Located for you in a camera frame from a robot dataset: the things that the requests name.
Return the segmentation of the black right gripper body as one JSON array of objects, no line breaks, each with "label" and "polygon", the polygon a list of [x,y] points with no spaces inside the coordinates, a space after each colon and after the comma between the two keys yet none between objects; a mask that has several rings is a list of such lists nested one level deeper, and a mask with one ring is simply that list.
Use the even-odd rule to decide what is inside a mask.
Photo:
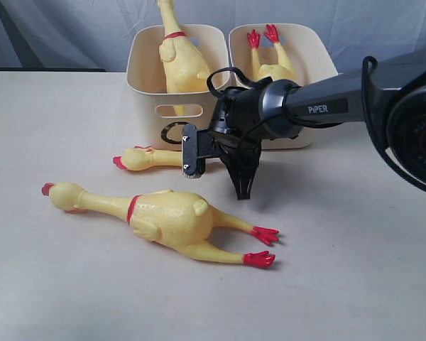
[{"label": "black right gripper body", "polygon": [[260,121],[259,101],[262,89],[227,87],[211,88],[216,97],[209,135],[216,141],[219,155],[227,151],[233,156],[246,156],[246,151],[261,145],[265,136],[263,128],[255,128]]}]

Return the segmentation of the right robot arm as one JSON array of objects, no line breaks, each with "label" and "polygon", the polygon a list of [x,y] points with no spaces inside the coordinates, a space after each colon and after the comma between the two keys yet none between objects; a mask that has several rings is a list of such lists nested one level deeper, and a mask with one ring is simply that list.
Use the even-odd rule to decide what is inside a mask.
[{"label": "right robot arm", "polygon": [[244,78],[215,96],[210,154],[227,166],[241,197],[249,196],[263,141],[352,122],[365,124],[392,171],[426,192],[426,48],[383,61],[366,56],[356,71],[305,86]]}]

